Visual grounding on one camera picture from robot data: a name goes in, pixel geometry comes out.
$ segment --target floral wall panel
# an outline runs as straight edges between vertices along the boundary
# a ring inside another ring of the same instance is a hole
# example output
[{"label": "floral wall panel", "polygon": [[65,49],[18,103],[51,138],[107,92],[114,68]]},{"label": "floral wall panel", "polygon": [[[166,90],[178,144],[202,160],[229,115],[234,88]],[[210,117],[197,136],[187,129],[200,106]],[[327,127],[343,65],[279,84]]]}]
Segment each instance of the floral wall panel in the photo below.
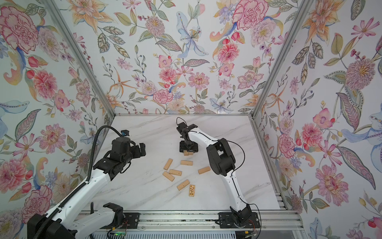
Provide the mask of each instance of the floral wall panel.
[{"label": "floral wall panel", "polygon": [[249,113],[298,0],[56,1],[116,113]]},{"label": "floral wall panel", "polygon": [[316,0],[256,117],[312,239],[382,238],[381,10]]},{"label": "floral wall panel", "polygon": [[72,56],[42,4],[0,1],[1,239],[26,238],[28,220],[83,180],[110,123]]}]

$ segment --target marble surface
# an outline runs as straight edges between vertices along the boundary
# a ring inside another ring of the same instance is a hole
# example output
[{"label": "marble surface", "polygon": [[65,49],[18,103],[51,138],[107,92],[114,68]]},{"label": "marble surface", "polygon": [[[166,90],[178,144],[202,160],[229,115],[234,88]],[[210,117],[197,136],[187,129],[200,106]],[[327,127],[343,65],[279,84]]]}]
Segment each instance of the marble surface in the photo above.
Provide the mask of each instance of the marble surface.
[{"label": "marble surface", "polygon": [[[130,168],[119,174],[93,198],[98,210],[112,202],[124,210],[228,210],[229,201],[223,182],[212,170],[198,174],[198,169],[209,166],[204,147],[193,156],[179,152],[180,134],[176,130],[177,116],[116,116],[112,126],[118,131],[127,129],[135,143],[146,144],[146,156],[131,161]],[[238,143],[245,151],[246,160],[236,171],[245,201],[256,203],[260,210],[279,210],[275,192],[261,157],[248,116],[182,116],[188,125],[196,124],[202,131],[216,138]],[[111,149],[117,134],[109,130],[97,161]],[[238,167],[243,161],[239,147],[230,143]],[[165,178],[164,165],[169,158],[169,169],[182,171],[171,182]],[[191,160],[193,166],[180,165]],[[195,185],[195,196],[189,197],[189,186],[178,191],[177,185],[188,179]]]}]

